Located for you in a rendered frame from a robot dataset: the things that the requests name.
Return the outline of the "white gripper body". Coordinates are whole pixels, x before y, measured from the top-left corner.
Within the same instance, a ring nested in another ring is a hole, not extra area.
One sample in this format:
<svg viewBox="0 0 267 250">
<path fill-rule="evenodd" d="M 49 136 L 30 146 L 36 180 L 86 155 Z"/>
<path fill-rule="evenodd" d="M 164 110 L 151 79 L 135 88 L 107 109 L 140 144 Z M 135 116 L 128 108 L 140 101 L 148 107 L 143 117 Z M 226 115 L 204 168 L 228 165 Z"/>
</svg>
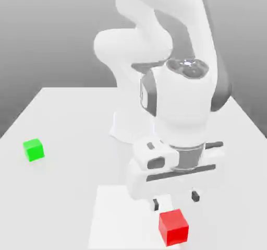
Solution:
<svg viewBox="0 0 267 250">
<path fill-rule="evenodd" d="M 204 151 L 203 163 L 189 170 L 173 170 L 163 167 L 143 169 L 131 159 L 127 171 L 126 186 L 134 200 L 170 194 L 177 196 L 190 190 L 213 188 L 224 181 L 225 149 L 211 148 Z"/>
</svg>

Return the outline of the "small red cube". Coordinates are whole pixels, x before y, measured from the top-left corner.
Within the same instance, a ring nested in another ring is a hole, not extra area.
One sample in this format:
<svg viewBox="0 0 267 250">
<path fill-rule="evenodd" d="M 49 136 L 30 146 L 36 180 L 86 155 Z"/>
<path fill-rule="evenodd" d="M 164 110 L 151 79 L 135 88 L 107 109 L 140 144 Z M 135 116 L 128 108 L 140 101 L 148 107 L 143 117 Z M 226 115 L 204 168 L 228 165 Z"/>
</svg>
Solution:
<svg viewBox="0 0 267 250">
<path fill-rule="evenodd" d="M 159 214 L 159 232 L 165 246 L 184 243 L 188 240 L 189 224 L 182 211 L 175 209 Z"/>
</svg>

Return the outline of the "small green cube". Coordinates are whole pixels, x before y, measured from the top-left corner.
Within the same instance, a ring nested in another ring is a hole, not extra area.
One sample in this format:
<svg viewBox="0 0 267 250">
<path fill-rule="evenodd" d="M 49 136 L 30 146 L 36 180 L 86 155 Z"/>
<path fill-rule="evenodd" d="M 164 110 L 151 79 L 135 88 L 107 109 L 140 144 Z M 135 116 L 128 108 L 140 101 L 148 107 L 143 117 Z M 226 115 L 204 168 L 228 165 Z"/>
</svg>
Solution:
<svg viewBox="0 0 267 250">
<path fill-rule="evenodd" d="M 29 162 L 45 157 L 43 145 L 38 138 L 25 141 L 22 145 Z"/>
</svg>

